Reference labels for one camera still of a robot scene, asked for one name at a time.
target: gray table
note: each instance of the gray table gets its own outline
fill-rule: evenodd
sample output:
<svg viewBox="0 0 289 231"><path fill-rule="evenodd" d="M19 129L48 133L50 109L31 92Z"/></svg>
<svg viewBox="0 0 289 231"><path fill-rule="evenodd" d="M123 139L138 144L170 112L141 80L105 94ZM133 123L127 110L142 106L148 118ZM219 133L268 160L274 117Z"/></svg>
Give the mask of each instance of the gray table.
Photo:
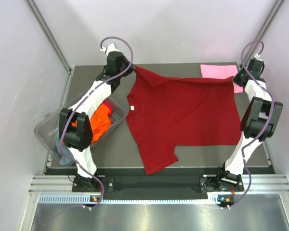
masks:
<svg viewBox="0 0 289 231"><path fill-rule="evenodd" d="M218 65L229 65L236 63L218 63ZM200 77L200 64L142 64L143 68L158 74L170 77ZM101 73L102 65L76 66L71 80L67 100L73 99L76 94L88 88ZM121 79L121 85L116 89L113 96L116 101L125 108L129 108L127 95L135 82L135 73ZM242 118L249 104L245 93L235 95L236 105ZM221 166L232 154L235 146L205 146L186 147L177 146L175 153L179 161L171 167L217 167ZM92 150L92 156L98 168L124 168L143 167L137 145L131 136L129 127L124 121L107 139ZM248 161L250 167L269 166L263 146L259 146ZM60 165L53 161L53 168Z"/></svg>

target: pink towel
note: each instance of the pink towel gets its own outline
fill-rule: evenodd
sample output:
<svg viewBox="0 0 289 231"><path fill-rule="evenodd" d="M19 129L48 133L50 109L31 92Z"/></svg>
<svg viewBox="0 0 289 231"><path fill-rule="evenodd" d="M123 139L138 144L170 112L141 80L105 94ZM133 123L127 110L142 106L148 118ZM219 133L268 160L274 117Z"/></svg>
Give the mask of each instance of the pink towel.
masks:
<svg viewBox="0 0 289 231"><path fill-rule="evenodd" d="M231 76L236 76L237 67L236 65L228 65L228 66L217 66L217 65L200 65L200 71L203 78L218 78L225 79ZM233 83L233 87L235 89L235 93L242 93L243 88L239 85Z"/></svg>

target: white wall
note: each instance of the white wall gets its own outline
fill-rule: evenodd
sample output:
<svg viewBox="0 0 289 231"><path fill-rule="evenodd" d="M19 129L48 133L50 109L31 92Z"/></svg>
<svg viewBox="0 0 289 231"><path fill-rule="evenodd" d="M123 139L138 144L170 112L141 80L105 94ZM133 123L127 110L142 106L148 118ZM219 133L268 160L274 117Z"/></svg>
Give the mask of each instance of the white wall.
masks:
<svg viewBox="0 0 289 231"><path fill-rule="evenodd" d="M58 107L66 76L25 1L0 1L0 231L19 225L46 155L33 130Z"/></svg>
<svg viewBox="0 0 289 231"><path fill-rule="evenodd" d="M281 8L264 39L263 77L284 109L274 136L269 139L279 172L289 180L289 0Z"/></svg>
<svg viewBox="0 0 289 231"><path fill-rule="evenodd" d="M135 63L239 60L274 0L35 0L71 66L104 64L99 43L126 39ZM127 56L127 49L121 49Z"/></svg>

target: metal floor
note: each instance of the metal floor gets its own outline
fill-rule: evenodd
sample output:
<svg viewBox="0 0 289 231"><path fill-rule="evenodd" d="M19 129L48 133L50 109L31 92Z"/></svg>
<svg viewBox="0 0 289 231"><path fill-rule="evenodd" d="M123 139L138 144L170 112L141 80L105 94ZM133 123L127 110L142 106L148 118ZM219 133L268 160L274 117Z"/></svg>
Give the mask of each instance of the metal floor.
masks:
<svg viewBox="0 0 289 231"><path fill-rule="evenodd" d="M39 204L32 231L289 231L279 195L247 195L231 210L217 205L100 205L92 212L75 207L41 226L69 206Z"/></svg>

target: red t-shirt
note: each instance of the red t-shirt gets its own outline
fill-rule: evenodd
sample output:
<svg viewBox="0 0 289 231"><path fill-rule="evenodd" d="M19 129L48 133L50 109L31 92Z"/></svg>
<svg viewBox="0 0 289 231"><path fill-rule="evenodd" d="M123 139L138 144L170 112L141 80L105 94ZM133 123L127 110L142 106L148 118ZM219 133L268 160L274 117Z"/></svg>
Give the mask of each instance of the red t-shirt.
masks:
<svg viewBox="0 0 289 231"><path fill-rule="evenodd" d="M163 77L135 68L126 118L147 175L178 160L177 145L237 145L241 131L232 78Z"/></svg>

